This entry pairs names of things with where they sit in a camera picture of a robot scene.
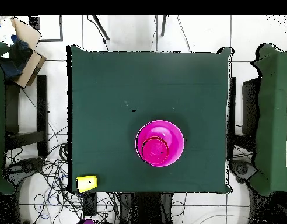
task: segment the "magenta cup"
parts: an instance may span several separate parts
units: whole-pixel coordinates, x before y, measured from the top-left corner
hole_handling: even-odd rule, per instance
[[[182,132],[168,121],[156,120],[144,125],[136,136],[138,156],[155,167],[174,163],[184,149]]]

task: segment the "black cable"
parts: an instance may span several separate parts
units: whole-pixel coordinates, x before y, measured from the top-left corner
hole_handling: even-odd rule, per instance
[[[94,25],[95,25],[96,28],[98,29],[98,31],[99,31],[99,33],[100,33],[102,39],[103,39],[103,43],[104,43],[104,45],[106,46],[107,51],[109,51],[109,48],[108,48],[108,46],[107,46],[107,44],[106,44],[106,40],[105,40],[104,36],[101,34],[100,29],[97,27],[97,25],[95,24],[95,22],[93,22],[92,20],[89,19],[89,16],[88,16],[88,15],[86,16],[86,18],[87,18],[90,22],[94,23]]]
[[[153,34],[153,40],[152,40],[152,44],[151,44],[151,50],[152,50],[152,51],[153,51],[153,42],[154,42],[155,33],[156,33],[156,31],[155,31],[154,34]]]
[[[15,156],[13,157],[13,162],[14,162],[14,163],[16,163],[16,161],[15,161],[16,157],[19,156],[19,155],[23,152],[23,148],[20,147],[20,149],[21,149],[21,151],[20,151],[17,155],[15,155]]]
[[[61,129],[60,131],[58,131],[57,133],[53,134],[53,136],[51,138],[48,139],[48,141],[50,141],[55,135],[59,134],[62,130],[66,129],[68,126],[64,127],[63,129]]]
[[[186,198],[187,198],[187,193],[186,193],[186,195],[185,195],[185,199],[184,199],[184,205],[186,204]],[[181,224],[183,224],[183,220],[184,220],[184,211],[183,211],[183,216],[182,216],[182,223]]]
[[[237,149],[240,153],[242,153],[244,156],[246,156],[247,158],[249,158],[251,160],[250,157],[248,157],[246,154],[244,154],[240,149]]]
[[[178,215],[173,215],[173,216],[171,216],[171,217],[176,217],[176,216],[180,216],[180,215],[182,215],[183,213],[184,213],[184,211],[185,211],[185,204],[184,203],[182,203],[182,202],[180,202],[180,201],[175,201],[175,202],[173,202],[171,205],[173,205],[173,204],[175,204],[175,203],[177,203],[177,202],[179,202],[180,204],[182,204],[182,206],[183,206],[183,211],[180,213],[180,214],[178,214]]]
[[[182,30],[182,32],[183,32],[183,34],[184,34],[184,37],[185,37],[185,39],[186,39],[186,44],[187,44],[188,50],[189,50],[189,52],[191,52],[191,51],[190,51],[190,46],[189,46],[189,43],[188,43],[186,34],[185,34],[184,30],[183,30],[182,23],[181,23],[181,20],[180,20],[179,15],[177,15],[177,20],[178,20],[178,23],[179,23],[178,25],[180,26],[180,28],[181,28],[181,30]]]

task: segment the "tangled wires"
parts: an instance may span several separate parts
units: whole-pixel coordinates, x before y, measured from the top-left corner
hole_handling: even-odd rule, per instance
[[[58,159],[56,160],[49,160],[47,159],[48,156],[59,148],[58,152]],[[72,211],[76,214],[76,216],[81,220],[82,218],[82,211],[83,211],[83,198],[80,194],[71,194],[66,192],[67,189],[67,179],[68,173],[66,171],[67,165],[67,154],[68,154],[68,145],[67,144],[60,144],[57,145],[49,151],[47,157],[43,161],[43,165],[39,171],[39,173],[44,177],[46,180],[49,188],[46,190],[44,194],[37,194],[34,198],[34,208],[39,213],[38,218],[34,221],[33,224],[42,218],[48,219],[50,218],[51,224],[54,224],[54,221],[57,217],[59,217],[60,221],[60,213],[61,211],[66,208],[69,211]],[[36,208],[35,200],[37,197],[41,197],[43,202],[40,205],[40,209]],[[51,216],[42,214],[44,208],[47,208],[47,205],[53,206],[61,206],[61,209],[58,215],[54,218],[53,222],[51,220]]]

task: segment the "magenta bowl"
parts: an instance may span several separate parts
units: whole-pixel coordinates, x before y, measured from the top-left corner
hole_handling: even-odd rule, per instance
[[[156,120],[144,125],[137,133],[135,148],[138,156],[155,167],[174,163],[184,149],[182,132],[173,123]]]

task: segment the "table leg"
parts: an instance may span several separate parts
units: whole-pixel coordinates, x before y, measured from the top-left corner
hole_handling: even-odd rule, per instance
[[[107,33],[105,32],[105,30],[103,29],[101,23],[99,22],[99,19],[96,15],[93,15],[94,21],[97,23],[99,29],[101,30],[101,32],[104,34],[105,39],[109,40],[109,36],[107,35]]]
[[[47,143],[47,77],[45,75],[37,76],[37,132],[44,132],[44,138],[37,143],[38,155],[46,157],[48,155]]]
[[[162,19],[162,28],[161,28],[161,36],[165,35],[165,23],[166,23],[166,17],[167,15],[163,15],[163,19]]]

